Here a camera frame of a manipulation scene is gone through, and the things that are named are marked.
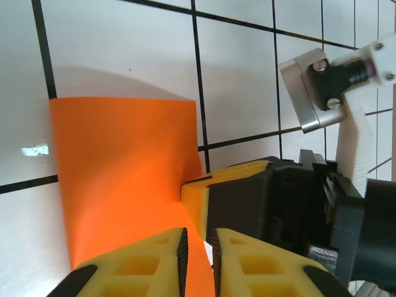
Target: black cylinder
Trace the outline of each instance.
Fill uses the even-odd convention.
[[[396,292],[396,183],[368,180],[353,279]]]

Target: orange paper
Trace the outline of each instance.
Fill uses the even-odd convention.
[[[169,228],[189,232],[187,296],[213,296],[202,240],[180,203],[200,175],[193,101],[50,101],[72,268]]]

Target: black rubber pad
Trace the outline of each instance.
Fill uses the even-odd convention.
[[[331,273],[315,266],[305,266],[304,272],[319,289],[319,291],[321,291],[324,297],[352,296]]]
[[[222,282],[222,247],[218,238],[217,230],[212,232],[213,276],[215,279],[215,296],[220,297],[220,285]]]
[[[47,297],[76,297],[97,269],[96,265],[88,265],[72,271]]]
[[[188,263],[188,235],[187,228],[183,228],[178,246],[178,274],[180,297],[186,294],[186,278]]]

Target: black grout line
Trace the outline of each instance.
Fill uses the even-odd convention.
[[[254,23],[244,22],[242,20],[231,19],[231,18],[228,18],[228,17],[221,17],[219,15],[209,14],[209,13],[206,13],[206,12],[195,11],[195,10],[193,11],[191,9],[178,7],[178,6],[173,6],[173,5],[164,4],[164,3],[159,3],[159,2],[154,2],[154,1],[151,1],[151,0],[117,0],[117,1],[124,1],[124,2],[136,3],[136,4],[141,4],[141,5],[150,6],[150,7],[156,7],[156,8],[165,9],[165,10],[168,10],[168,11],[180,12],[182,14],[189,14],[189,15],[194,14],[197,17],[203,17],[205,19],[217,20],[219,22],[226,22],[226,23],[229,23],[229,24],[240,25],[240,26],[243,26],[243,27],[254,28],[254,29],[258,29],[258,30],[262,30],[262,31],[272,32],[272,33],[275,32],[277,34],[286,35],[286,36],[295,37],[295,38],[300,38],[300,39],[304,39],[304,40],[316,41],[316,42],[319,42],[319,43],[322,42],[321,39],[318,39],[318,38],[315,38],[315,37],[301,35],[301,34],[289,32],[289,31],[284,31],[284,30],[279,30],[279,29],[276,29],[276,28],[270,28],[270,27],[266,27],[266,26],[262,26],[262,25],[257,25],[257,24],[254,24]],[[350,49],[351,50],[353,50],[353,49],[356,50],[356,48],[354,46],[343,45],[341,43],[332,42],[332,41],[328,41],[328,40],[323,40],[323,43],[325,43],[326,45],[337,46],[339,48],[347,48],[349,50]]]
[[[208,144],[206,147],[199,147],[198,151],[203,151],[205,149],[206,150],[212,150],[214,148],[217,149],[219,147],[227,147],[229,145],[241,144],[243,142],[249,142],[249,141],[252,141],[252,140],[264,139],[264,138],[271,137],[271,136],[280,136],[282,134],[296,132],[296,131],[300,131],[300,130],[301,130],[301,127],[295,127],[295,128],[285,129],[285,130],[282,130],[282,131],[274,131],[274,132],[269,132],[269,133],[257,134],[257,135],[253,135],[253,136],[247,136],[247,137],[242,137],[242,138],[237,138],[237,139],[231,139],[231,140],[216,142],[214,144]]]
[[[44,178],[36,178],[28,181],[21,181],[19,183],[5,184],[3,186],[0,186],[0,194],[15,192],[24,189],[30,189],[31,187],[44,186],[45,184],[53,184],[56,183],[57,181],[58,181],[58,176],[51,175],[51,176],[46,176]]]
[[[47,84],[48,98],[56,98],[56,87],[54,80],[54,72],[52,69],[51,56],[48,47],[47,34],[45,31],[43,9],[40,0],[32,0],[33,14],[35,17],[38,44],[40,46],[41,60],[43,61],[43,69],[45,82]]]
[[[202,69],[200,67],[200,52],[199,52],[199,38],[198,38],[198,25],[196,12],[196,2],[191,0],[192,8],[192,30],[194,31],[194,45],[196,51],[196,63],[197,63],[197,78],[198,78],[198,91],[199,91],[199,103],[200,103],[200,118],[202,121],[202,136],[204,139],[204,153],[205,153],[205,167],[206,172],[210,172],[210,160],[209,151],[207,150],[208,135],[206,130],[206,115],[205,115],[205,100],[204,100],[204,86],[202,83]]]
[[[135,3],[135,4],[141,4],[141,5],[145,5],[145,6],[165,9],[167,11],[180,12],[182,14],[190,14],[190,15],[192,14],[191,9],[183,8],[183,7],[179,7],[179,6],[174,6],[174,5],[171,5],[171,4],[155,2],[155,1],[149,1],[149,0],[118,0],[118,1],[124,1],[124,2]]]
[[[324,21],[323,21],[323,0],[321,0],[321,21],[322,21],[322,51],[324,51]],[[324,134],[324,159],[327,160],[327,130],[323,128]]]
[[[244,22],[242,20],[231,19],[229,17],[221,17],[221,16],[215,15],[215,14],[208,14],[206,12],[197,11],[196,14],[197,14],[198,17],[203,17],[205,19],[218,20],[218,21],[224,22],[224,23],[229,23],[229,24],[239,25],[239,26],[243,26],[243,27],[254,28],[254,29],[267,31],[267,32],[274,32],[275,31],[273,28],[270,28],[270,27],[257,25],[257,24],[249,23],[249,22]]]
[[[378,110],[378,88],[377,88],[377,110]],[[379,116],[378,116],[378,114],[376,114],[376,122],[377,122],[377,124],[376,124],[376,130],[377,130],[377,133],[376,133],[376,164],[378,164],[378,118],[379,118]]]
[[[280,120],[280,94],[279,94],[279,74],[278,74],[278,44],[277,44],[277,20],[275,16],[275,0],[272,0],[272,22],[273,22],[273,49],[275,53],[275,83],[277,86],[277,108],[278,108],[278,131],[279,131],[279,156],[280,159],[283,158],[283,149],[282,149],[282,135],[280,131],[282,131],[282,124]]]
[[[379,110],[379,111],[372,111],[372,112],[370,112],[370,113],[366,113],[365,115],[366,116],[372,116],[372,115],[374,115],[374,114],[380,114],[380,113],[387,113],[388,111],[392,111],[392,110],[394,110],[393,108],[389,108],[389,109],[387,109],[387,110]]]
[[[332,42],[332,41],[328,41],[328,40],[321,40],[319,38],[315,38],[315,37],[310,37],[310,36],[306,36],[306,35],[301,35],[301,34],[297,34],[297,33],[293,33],[293,32],[289,32],[289,31],[284,31],[284,30],[275,30],[276,33],[278,34],[282,34],[282,35],[286,35],[286,36],[290,36],[290,37],[295,37],[295,38],[300,38],[300,39],[304,39],[304,40],[310,40],[310,41],[315,41],[318,43],[324,43],[325,45],[334,45],[337,46],[339,48],[347,48],[347,49],[351,49],[351,50],[357,50],[357,48],[355,48],[354,46],[350,46],[350,45],[342,45],[341,43],[337,43],[337,42]]]
[[[353,0],[353,46],[356,47],[356,0]]]
[[[379,0],[377,0],[377,39],[379,38]],[[377,88],[377,112],[378,112],[378,88]],[[378,113],[377,113],[377,135],[376,135],[376,165],[378,165]]]
[[[368,173],[372,173],[375,169],[380,168],[382,165],[385,165],[386,163],[388,163],[389,161],[391,161],[392,158],[389,158],[388,160],[383,161],[381,164],[378,164],[377,166],[375,166],[373,169],[370,169]]]

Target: tile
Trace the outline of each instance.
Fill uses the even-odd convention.
[[[390,0],[379,0],[379,38],[395,31],[395,3]]]
[[[327,59],[332,62],[339,57],[349,54],[352,50],[341,48],[339,46],[324,45],[324,52]],[[375,88],[361,90],[356,93],[356,96],[359,96],[359,101],[361,102],[365,113],[377,111],[377,90]]]
[[[197,19],[208,142],[278,130],[273,34]]]
[[[200,159],[200,167],[202,170],[202,174],[206,173],[206,164],[205,164],[205,153],[204,152],[199,152],[199,159]]]
[[[362,48],[378,39],[378,3],[372,0],[357,0],[355,9],[356,47]]]
[[[191,0],[156,0],[155,2],[165,3],[173,6],[191,8]]]
[[[282,153],[284,159],[299,161],[300,150],[312,150],[324,158],[324,132],[319,129],[307,134],[302,131],[282,135]]]
[[[330,63],[333,62],[335,59],[347,55],[353,51],[352,49],[350,50],[348,48],[341,48],[334,45],[324,45],[323,50]]]
[[[57,183],[0,195],[3,297],[46,296],[69,272]]]
[[[353,3],[354,0],[323,0],[324,40],[354,45]]]
[[[394,107],[394,85],[385,85],[378,89],[378,110]]]
[[[203,144],[190,15],[113,0],[42,5],[59,97],[195,100]]]
[[[276,0],[277,29],[322,39],[321,2]]]
[[[314,48],[322,48],[322,43],[309,40],[277,35],[278,63],[282,64],[295,57],[304,54]],[[280,119],[282,130],[299,127],[298,118],[293,108],[286,85],[279,71],[279,100],[280,100]]]
[[[377,115],[367,116],[372,132],[372,144],[369,159],[369,170],[377,166]]]
[[[273,27],[272,0],[197,0],[197,11]]]
[[[392,157],[392,112],[378,114],[378,161],[383,161]]]
[[[392,180],[392,161],[389,161],[377,169],[377,179],[382,181]]]
[[[367,174],[367,178],[369,178],[369,179],[377,179],[377,170],[375,169],[374,171],[368,173]]]
[[[0,1],[0,185],[56,173],[31,1]]]
[[[269,156],[280,156],[279,136],[209,150],[210,170],[213,171]]]
[[[335,161],[335,156],[337,154],[339,130],[340,124],[334,124],[326,127],[326,154],[327,159],[330,161]]]

